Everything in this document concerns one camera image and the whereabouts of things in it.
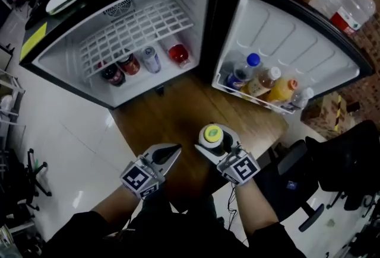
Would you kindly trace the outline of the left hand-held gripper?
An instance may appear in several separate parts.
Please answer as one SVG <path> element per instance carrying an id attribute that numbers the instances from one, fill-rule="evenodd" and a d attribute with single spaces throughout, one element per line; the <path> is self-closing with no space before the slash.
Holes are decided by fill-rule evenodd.
<path id="1" fill-rule="evenodd" d="M 122 184 L 139 199 L 156 192 L 181 151 L 181 144 L 152 145 L 127 165 L 120 176 Z"/>

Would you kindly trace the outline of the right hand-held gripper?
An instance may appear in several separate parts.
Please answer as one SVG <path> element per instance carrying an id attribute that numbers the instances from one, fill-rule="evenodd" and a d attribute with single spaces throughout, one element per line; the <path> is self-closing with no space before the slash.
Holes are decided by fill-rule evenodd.
<path id="1" fill-rule="evenodd" d="M 239 135 L 227 126 L 223 131 L 223 150 L 212 149 L 195 144 L 196 150 L 217 166 L 221 176 L 235 186 L 241 186 L 260 172 L 260 166 L 252 154 L 241 146 Z"/>

